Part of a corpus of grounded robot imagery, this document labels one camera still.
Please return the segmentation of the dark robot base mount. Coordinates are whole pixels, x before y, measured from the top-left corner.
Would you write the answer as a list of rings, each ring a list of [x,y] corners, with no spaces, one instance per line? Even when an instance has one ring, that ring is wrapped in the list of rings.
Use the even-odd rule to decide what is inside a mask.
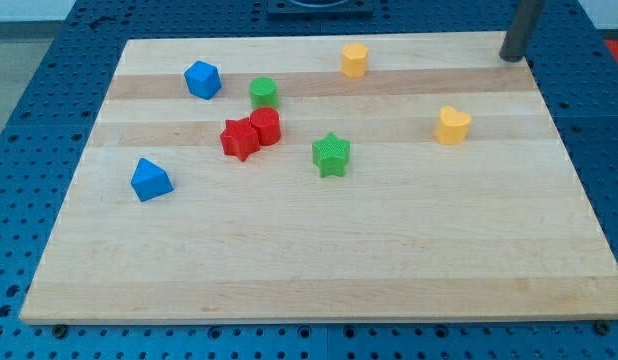
[[[266,0],[269,17],[371,16],[372,0]]]

